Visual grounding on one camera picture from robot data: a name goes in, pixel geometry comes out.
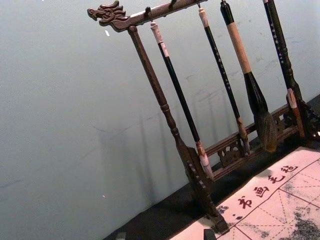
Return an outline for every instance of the wooden base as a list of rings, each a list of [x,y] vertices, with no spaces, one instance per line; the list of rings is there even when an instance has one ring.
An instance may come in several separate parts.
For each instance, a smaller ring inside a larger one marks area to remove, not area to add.
[[[301,140],[300,144],[305,142],[305,140],[319,141],[320,117],[317,116],[304,101],[298,100],[298,107],[301,114],[303,129],[305,131],[305,139],[298,138]],[[277,140],[279,143],[282,143],[291,136],[299,137],[299,131],[303,131],[303,129],[298,127],[297,119],[289,104],[280,107],[271,114],[277,126]],[[251,134],[256,130],[255,124],[252,123],[245,129],[247,134]],[[250,155],[245,154],[244,146],[242,146],[238,132],[208,147],[206,149],[207,155],[212,156],[218,154],[222,166],[213,172],[214,181],[217,181],[221,177],[257,157],[263,151],[263,148],[260,142],[256,142],[256,139],[250,142]],[[217,211],[216,206],[210,197],[214,192],[212,188],[213,182],[206,177],[196,150],[187,146],[177,146],[177,149],[183,162],[186,175],[194,189],[195,198],[213,221],[215,230],[219,233],[227,233],[229,231],[228,225]]]

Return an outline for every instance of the dark floor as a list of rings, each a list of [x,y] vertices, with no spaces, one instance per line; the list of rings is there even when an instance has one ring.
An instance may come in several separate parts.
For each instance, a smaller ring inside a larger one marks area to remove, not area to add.
[[[320,115],[320,95],[312,99],[309,104]],[[212,196],[213,202],[215,204],[221,202],[251,177],[297,147],[298,145],[294,140],[286,142],[279,146],[276,153],[264,152],[259,156],[259,161],[252,160],[243,167],[222,177],[214,183],[216,192]],[[115,240],[120,232],[126,232],[126,240],[165,240],[203,215],[203,210],[192,198],[190,184],[187,184],[163,201],[138,214],[104,240]]]

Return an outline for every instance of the dragon head carving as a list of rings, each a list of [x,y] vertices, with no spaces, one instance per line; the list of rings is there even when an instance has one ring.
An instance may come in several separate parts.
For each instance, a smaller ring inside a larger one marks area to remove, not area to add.
[[[101,26],[112,25],[113,21],[126,21],[129,17],[126,16],[126,11],[123,11],[123,6],[119,6],[119,1],[114,1],[111,5],[100,5],[97,10],[89,8],[87,13],[90,18],[97,21]]]

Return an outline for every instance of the black ink-stained bristles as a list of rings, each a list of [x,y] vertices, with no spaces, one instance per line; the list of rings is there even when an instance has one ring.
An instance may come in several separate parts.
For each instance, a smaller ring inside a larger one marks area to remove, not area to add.
[[[263,149],[273,153],[277,149],[277,126],[269,112],[254,116],[256,132]]]

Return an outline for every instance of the light green wall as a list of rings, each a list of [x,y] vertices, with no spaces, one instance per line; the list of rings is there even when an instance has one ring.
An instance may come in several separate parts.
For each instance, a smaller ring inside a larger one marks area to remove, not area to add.
[[[187,183],[131,38],[87,16],[87,8],[112,2],[0,3],[0,239],[101,240]],[[130,15],[145,2],[120,4]],[[273,111],[286,103],[286,88],[262,0],[228,2]],[[295,78],[310,100],[320,93],[320,2],[276,5]],[[253,116],[219,1],[202,7],[248,125]],[[204,145],[235,132],[197,7],[156,22]],[[150,24],[138,30],[181,136],[194,147]]]

